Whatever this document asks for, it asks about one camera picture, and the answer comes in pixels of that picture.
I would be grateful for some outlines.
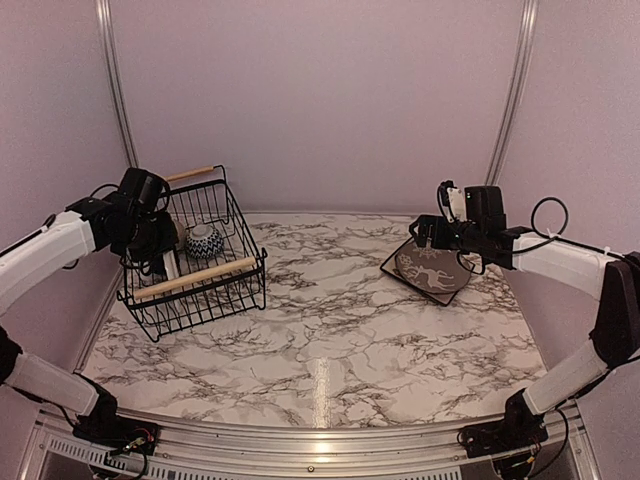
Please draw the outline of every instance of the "wooden handle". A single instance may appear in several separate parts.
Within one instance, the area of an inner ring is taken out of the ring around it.
[[[255,257],[241,258],[229,263],[223,263],[216,267],[207,268],[206,270],[200,270],[199,272],[190,273],[178,277],[174,280],[167,280],[166,282],[158,283],[147,288],[143,288],[136,292],[133,292],[133,298],[135,300],[141,300],[143,298],[152,297],[161,293],[169,292],[177,288],[186,287],[198,282],[209,280],[213,277],[219,277],[225,273],[233,272],[234,270],[240,270],[242,268],[253,267],[256,264]]]
[[[202,167],[196,168],[195,170],[189,170],[188,172],[176,173],[175,175],[169,175],[168,177],[164,177],[167,182],[176,182],[178,180],[182,180],[184,178],[195,177],[197,175],[202,175],[203,173],[213,172],[215,167]]]

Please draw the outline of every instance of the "purple wall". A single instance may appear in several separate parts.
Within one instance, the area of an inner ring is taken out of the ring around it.
[[[0,246],[125,169],[93,2],[0,3]],[[25,350],[72,368],[116,271],[107,254],[59,272],[0,319]],[[0,477],[14,478],[35,407],[0,388]]]
[[[640,250],[640,3],[541,2],[527,89],[500,184],[510,224],[545,195],[564,199],[569,238]],[[586,295],[510,276],[549,365],[584,342]],[[636,479],[640,368],[621,368],[580,402],[602,476]]]
[[[513,0],[114,1],[140,163],[230,167],[247,210],[435,210],[500,126]]]

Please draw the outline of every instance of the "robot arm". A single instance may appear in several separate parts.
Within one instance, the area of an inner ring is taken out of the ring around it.
[[[594,386],[640,348],[640,254],[620,256],[559,236],[541,236],[529,228],[507,229],[498,187],[469,187],[462,192],[453,182],[444,182],[438,203],[442,216],[422,215],[411,225],[418,246],[476,253],[483,267],[493,263],[542,275],[599,301],[589,340],[510,397],[502,420],[469,425],[459,437],[470,458],[542,442],[548,438],[546,412]]]
[[[177,241],[175,227],[169,214],[156,208],[165,190],[168,185],[162,178],[129,169],[114,192],[103,199],[87,197],[70,205],[0,252],[0,316],[55,271],[107,246],[139,265],[171,251]],[[2,384],[78,414],[74,434],[81,438],[121,448],[141,426],[141,422],[118,417],[115,398],[102,387],[23,353],[0,328]],[[144,424],[144,428],[154,431],[156,427]]]

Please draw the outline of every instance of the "blue and white bowl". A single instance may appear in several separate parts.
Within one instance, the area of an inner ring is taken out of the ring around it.
[[[211,225],[196,225],[187,236],[186,251],[193,258],[213,258],[224,249],[224,238]]]

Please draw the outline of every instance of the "wire basket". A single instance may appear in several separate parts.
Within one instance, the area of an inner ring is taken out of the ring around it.
[[[222,178],[171,190],[167,211],[184,225],[187,234],[198,224],[216,228],[224,239],[222,253],[209,260],[178,252],[180,275],[200,272],[243,258],[255,258],[250,270],[234,271],[171,291],[136,299],[141,289],[166,281],[164,275],[145,275],[141,270],[124,268],[124,288],[117,298],[131,312],[153,342],[161,336],[266,306],[265,259],[267,251],[258,249],[235,197],[227,184],[223,166],[214,167]]]

